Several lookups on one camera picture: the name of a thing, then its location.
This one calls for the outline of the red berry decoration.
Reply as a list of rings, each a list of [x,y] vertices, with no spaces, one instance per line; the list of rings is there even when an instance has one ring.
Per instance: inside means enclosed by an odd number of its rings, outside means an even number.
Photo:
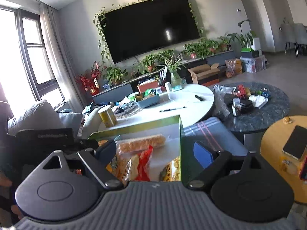
[[[100,62],[94,62],[90,69],[87,69],[83,74],[78,74],[75,77],[77,84],[81,85],[85,91],[88,91],[92,96],[99,93],[100,85],[98,81],[105,75],[104,67]]]

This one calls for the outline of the black smartphone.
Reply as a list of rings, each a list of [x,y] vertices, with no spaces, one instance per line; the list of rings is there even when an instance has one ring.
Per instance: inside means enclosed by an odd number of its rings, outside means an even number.
[[[301,160],[306,150],[306,128],[295,126],[282,151],[296,160]]]

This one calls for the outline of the black pen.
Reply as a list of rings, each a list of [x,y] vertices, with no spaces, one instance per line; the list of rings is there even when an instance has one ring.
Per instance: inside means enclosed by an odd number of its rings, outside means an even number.
[[[170,109],[165,109],[165,110],[160,110],[161,113],[163,112],[170,112],[170,111],[174,111],[174,110],[180,110],[180,109],[184,109],[187,108],[186,106],[182,106],[180,108],[170,108]]]

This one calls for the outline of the glass vase with plant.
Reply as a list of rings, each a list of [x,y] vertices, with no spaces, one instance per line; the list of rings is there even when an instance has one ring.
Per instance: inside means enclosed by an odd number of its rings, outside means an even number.
[[[172,87],[181,86],[182,85],[182,78],[178,74],[178,70],[181,69],[182,59],[180,56],[174,56],[172,53],[171,57],[162,56],[162,60],[164,62],[164,67],[171,73],[171,85]]]

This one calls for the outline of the red orange snack bag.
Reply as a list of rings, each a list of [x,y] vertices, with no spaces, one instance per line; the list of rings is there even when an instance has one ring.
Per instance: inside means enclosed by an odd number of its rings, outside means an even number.
[[[153,147],[149,145],[148,149],[138,154],[137,176],[135,181],[150,182],[149,179],[149,166],[153,154]]]

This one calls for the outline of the long orange biscuit packet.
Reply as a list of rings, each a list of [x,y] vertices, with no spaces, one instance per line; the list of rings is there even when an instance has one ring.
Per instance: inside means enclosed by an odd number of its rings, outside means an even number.
[[[118,154],[133,153],[139,151],[145,151],[149,145],[153,148],[162,147],[166,142],[166,137],[159,135],[151,135],[140,138],[132,138],[127,140],[120,140],[116,142],[116,148]]]

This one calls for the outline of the white round coffee table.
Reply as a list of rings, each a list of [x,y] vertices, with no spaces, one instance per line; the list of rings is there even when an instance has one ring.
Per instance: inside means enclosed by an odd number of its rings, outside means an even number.
[[[196,99],[195,95],[202,97],[203,101]],[[145,108],[128,118],[119,119],[113,128],[123,128],[175,115],[180,115],[183,126],[188,127],[210,117],[213,105],[214,94],[210,88],[196,84],[185,84],[179,91],[160,94],[158,104]],[[160,110],[180,108],[182,106],[187,108],[160,112]]]

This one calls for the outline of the green cardboard box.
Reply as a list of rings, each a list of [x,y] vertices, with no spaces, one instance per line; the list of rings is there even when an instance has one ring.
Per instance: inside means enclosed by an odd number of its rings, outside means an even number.
[[[95,132],[89,139],[115,142],[106,169],[124,185],[181,181],[181,171],[188,171],[194,158],[195,139],[185,132],[179,116]]]

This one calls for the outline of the yellow snack bag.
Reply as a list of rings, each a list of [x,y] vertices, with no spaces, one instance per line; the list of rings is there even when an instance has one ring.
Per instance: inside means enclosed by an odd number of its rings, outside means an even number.
[[[177,182],[181,181],[181,157],[178,156],[160,172],[159,181]]]

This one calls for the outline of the tall leafy floor plant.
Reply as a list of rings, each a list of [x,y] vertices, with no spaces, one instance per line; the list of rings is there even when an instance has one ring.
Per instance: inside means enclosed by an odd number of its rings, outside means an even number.
[[[226,36],[229,37],[230,42],[235,42],[237,40],[239,44],[241,45],[241,48],[252,48],[252,45],[254,43],[254,39],[257,38],[257,35],[255,31],[250,30],[247,33],[243,33],[242,30],[242,24],[245,22],[251,22],[251,20],[246,19],[238,23],[238,26],[240,28],[240,34],[239,33],[229,33]]]

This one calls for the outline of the open cardboard box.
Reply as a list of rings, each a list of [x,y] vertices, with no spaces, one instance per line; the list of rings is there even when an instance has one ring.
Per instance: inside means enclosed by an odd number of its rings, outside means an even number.
[[[210,86],[220,82],[219,63],[212,65],[204,64],[188,69],[192,82],[197,85]]]

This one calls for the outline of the blue snack basket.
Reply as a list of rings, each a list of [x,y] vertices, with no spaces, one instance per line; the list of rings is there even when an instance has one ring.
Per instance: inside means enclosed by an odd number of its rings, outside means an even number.
[[[155,89],[147,89],[145,92],[135,96],[135,102],[139,108],[147,108],[159,102],[159,93]]]

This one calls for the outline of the dark marble round table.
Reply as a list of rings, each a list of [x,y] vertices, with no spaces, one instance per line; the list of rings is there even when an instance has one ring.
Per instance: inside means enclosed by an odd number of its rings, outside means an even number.
[[[250,134],[265,131],[270,125],[284,118],[290,111],[290,101],[283,90],[265,83],[236,82],[224,84],[224,87],[248,88],[252,95],[257,96],[260,92],[268,95],[268,101],[261,108],[254,106],[240,116],[234,117],[232,112],[232,94],[226,94],[224,101],[230,111],[230,115],[222,120],[223,124],[233,133]]]

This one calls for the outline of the grey sofa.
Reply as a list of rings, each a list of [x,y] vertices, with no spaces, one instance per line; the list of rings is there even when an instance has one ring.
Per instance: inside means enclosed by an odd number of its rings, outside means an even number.
[[[36,102],[27,109],[22,109],[13,118],[8,120],[8,133],[16,135],[22,130],[50,130],[72,129],[75,140],[88,139],[97,132],[102,119],[98,113],[99,108],[93,109],[89,114],[76,112],[56,112],[45,100]]]

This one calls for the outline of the yellow tin can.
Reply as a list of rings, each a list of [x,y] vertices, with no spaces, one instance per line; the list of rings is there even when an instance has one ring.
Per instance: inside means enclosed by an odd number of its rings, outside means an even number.
[[[106,105],[98,110],[98,114],[102,122],[107,128],[113,127],[117,124],[116,117],[111,109],[111,105]]]

